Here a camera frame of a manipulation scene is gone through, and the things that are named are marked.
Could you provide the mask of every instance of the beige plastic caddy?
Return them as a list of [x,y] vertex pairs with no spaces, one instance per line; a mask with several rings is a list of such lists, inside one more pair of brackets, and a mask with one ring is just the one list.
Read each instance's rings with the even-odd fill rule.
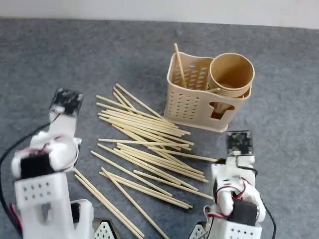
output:
[[177,124],[226,131],[251,95],[255,75],[252,63],[236,53],[216,58],[191,56],[178,50],[177,53],[185,81],[175,53],[167,74],[165,117]]

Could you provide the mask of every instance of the pile of chopsticks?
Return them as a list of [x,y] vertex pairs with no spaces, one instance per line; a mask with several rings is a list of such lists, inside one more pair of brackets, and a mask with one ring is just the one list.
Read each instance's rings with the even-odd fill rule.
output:
[[[117,106],[114,107],[98,102],[97,105],[103,108],[103,110],[98,113],[99,119],[110,123],[113,127],[126,134],[133,140],[100,138],[98,139],[100,142],[116,143],[117,147],[112,149],[100,143],[98,143],[97,145],[103,150],[115,154],[120,158],[132,164],[135,164],[156,176],[140,172],[138,170],[133,170],[133,172],[131,172],[94,151],[91,151],[91,153],[104,162],[116,167],[117,169],[120,169],[121,171],[149,186],[145,187],[141,184],[132,182],[116,174],[110,173],[103,167],[101,168],[100,175],[109,178],[116,185],[116,187],[128,198],[128,200],[141,212],[141,214],[154,226],[154,228],[162,235],[162,237],[167,239],[168,236],[158,227],[158,225],[134,201],[134,199],[123,189],[120,184],[138,190],[159,200],[176,205],[178,207],[190,209],[193,207],[192,205],[174,198],[172,193],[149,182],[145,178],[152,179],[154,181],[158,181],[163,184],[170,185],[172,187],[213,200],[213,197],[211,197],[210,195],[199,192],[198,189],[191,184],[175,176],[172,176],[171,174],[159,168],[178,173],[180,175],[195,179],[200,182],[208,183],[209,181],[205,179],[203,172],[192,168],[173,155],[181,155],[209,162],[215,162],[216,159],[181,152],[182,149],[191,151],[190,146],[194,145],[193,142],[181,138],[186,134],[190,134],[190,132],[179,129],[178,126],[164,119],[161,115],[159,115],[149,106],[145,105],[139,99],[134,97],[119,84],[116,84],[116,87],[114,87],[113,89],[113,95],[119,102],[115,102],[108,98],[97,95],[97,99]],[[131,99],[133,99],[135,102],[146,108],[152,114],[137,110],[124,96],[124,94],[121,93],[120,90]],[[128,146],[128,144],[131,146],[144,145],[146,148],[153,151],[157,155]],[[94,194],[94,196],[98,200],[100,200],[101,203],[103,203],[137,238],[144,237],[143,233],[135,225],[133,225],[119,210],[117,210],[87,179],[84,178],[84,176],[79,171],[76,170],[75,172],[77,174],[77,179],[92,194]]]

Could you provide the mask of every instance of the perforated plastic container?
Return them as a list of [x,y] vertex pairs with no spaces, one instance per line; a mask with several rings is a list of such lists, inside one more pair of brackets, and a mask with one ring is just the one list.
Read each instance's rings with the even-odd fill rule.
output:
[[[175,54],[167,74],[167,102],[164,116],[177,124],[224,132],[242,104],[250,97],[251,86],[239,98],[210,93],[208,74],[213,58],[196,57],[180,52],[187,89],[181,86],[181,76]],[[214,105],[223,103],[223,109]]]

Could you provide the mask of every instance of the white wall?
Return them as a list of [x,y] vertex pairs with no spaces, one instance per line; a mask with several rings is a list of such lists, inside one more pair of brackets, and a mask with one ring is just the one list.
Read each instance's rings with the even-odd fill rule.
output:
[[0,0],[0,16],[186,21],[319,29],[319,0]]

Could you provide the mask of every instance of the black cable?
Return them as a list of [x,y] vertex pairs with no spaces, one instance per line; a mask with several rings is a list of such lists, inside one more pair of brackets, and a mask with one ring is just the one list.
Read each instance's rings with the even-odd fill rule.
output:
[[13,149],[15,149],[17,146],[19,146],[22,142],[24,142],[26,139],[28,139],[29,137],[32,137],[33,135],[35,135],[38,131],[48,127],[51,123],[53,123],[60,115],[58,115],[52,122],[46,123],[38,128],[36,128],[34,131],[32,131],[31,133],[29,133],[28,135],[24,136],[23,138],[19,139],[16,143],[14,143],[12,146],[10,146],[5,152],[4,154],[1,156],[0,158],[0,201],[1,201],[1,205],[4,209],[4,212],[6,213],[6,215],[8,216],[8,218],[10,219],[10,221],[12,222],[14,228],[16,229],[16,231],[18,232],[18,234],[22,237],[22,231],[19,228],[18,222],[16,221],[16,218],[13,216],[13,214],[11,213],[8,205],[5,202],[4,199],[4,195],[3,195],[3,191],[2,191],[2,182],[1,182],[1,166],[2,163],[4,162],[5,158],[11,153],[11,151]]
[[236,166],[237,166],[237,168],[241,168],[241,169],[253,171],[253,172],[255,173],[255,176],[258,175],[258,170],[255,169],[255,168],[250,168],[250,167],[245,167],[245,166],[239,166],[239,165],[238,165],[238,157],[236,157]]
[[276,225],[275,219],[274,219],[273,215],[271,214],[271,212],[269,211],[269,209],[267,208],[265,202],[263,200],[262,200],[262,202],[263,202],[264,207],[265,207],[265,209],[266,209],[266,211],[267,211],[267,213],[268,213],[268,215],[269,215],[269,217],[274,225],[273,235],[272,235],[271,239],[275,239],[276,232],[277,232],[277,225]]

